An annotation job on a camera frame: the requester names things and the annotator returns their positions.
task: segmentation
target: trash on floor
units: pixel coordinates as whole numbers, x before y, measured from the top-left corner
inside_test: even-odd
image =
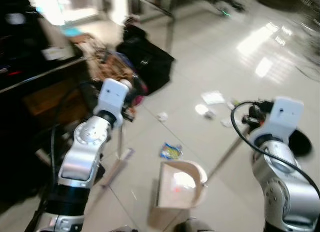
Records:
[[[217,114],[215,110],[209,109],[206,105],[203,104],[196,105],[195,110],[197,113],[208,119],[213,119]]]
[[[225,99],[222,96],[222,93],[219,91],[202,93],[201,97],[203,98],[205,103],[207,103],[208,105],[225,102]]]
[[[241,126],[242,123],[240,120],[235,119],[235,123],[237,126]],[[224,118],[221,120],[221,124],[226,127],[226,128],[231,128],[232,127],[232,123],[231,123],[231,119],[230,118]]]
[[[228,106],[228,108],[230,108],[230,110],[232,110],[238,103],[238,100],[231,98],[229,101],[226,102],[226,105]]]
[[[166,112],[161,112],[158,113],[156,116],[157,120],[159,120],[160,122],[165,122],[168,119],[168,114]]]
[[[164,143],[160,152],[160,157],[166,159],[179,159],[182,155],[181,145],[172,146],[168,143]]]

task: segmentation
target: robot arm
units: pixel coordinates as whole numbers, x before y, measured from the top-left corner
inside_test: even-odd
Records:
[[[249,141],[299,167],[288,143],[302,111],[301,102],[276,97],[271,112],[263,125],[250,133]],[[315,231],[319,195],[298,171],[259,152],[254,152],[252,170],[263,190],[266,232]]]
[[[127,80],[104,81],[94,115],[74,131],[74,142],[62,162],[57,185],[34,231],[81,231],[100,154],[108,134],[123,123],[122,109],[130,88]]]

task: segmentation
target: white tile floor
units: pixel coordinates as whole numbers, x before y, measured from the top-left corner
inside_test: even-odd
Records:
[[[202,3],[178,11],[172,82],[147,97],[137,109],[136,121],[127,125],[125,143],[136,152],[99,203],[92,206],[89,202],[84,231],[109,231],[128,224],[139,231],[169,232],[189,216],[202,219],[216,231],[262,231],[263,196],[252,174],[250,150],[244,144],[210,182],[206,200],[199,207],[190,211],[153,208],[163,160],[158,154],[164,142],[181,144],[183,158],[198,162],[208,171],[236,138],[232,128],[220,123],[230,114],[225,105],[212,106],[217,111],[214,120],[196,113],[195,105],[204,103],[200,94],[205,91],[219,90],[227,99],[239,101],[276,95],[302,100],[305,107],[299,127],[310,138],[314,152],[301,164],[320,184],[319,83],[296,69],[317,67],[302,55],[305,47],[298,43],[301,31],[296,16],[255,0],[239,1],[248,12],[232,13],[230,18],[213,15]],[[165,43],[165,22],[160,18],[144,24],[151,41],[160,47]],[[292,31],[291,36],[281,31],[283,26]],[[116,44],[121,39],[121,29],[116,25],[97,22],[80,28],[107,43]],[[162,111],[168,113],[164,123],[156,120]],[[116,136],[104,152],[102,163],[107,169],[115,159]],[[95,186],[90,201],[98,190]],[[0,231],[22,231],[37,201],[27,200],[3,214]]]

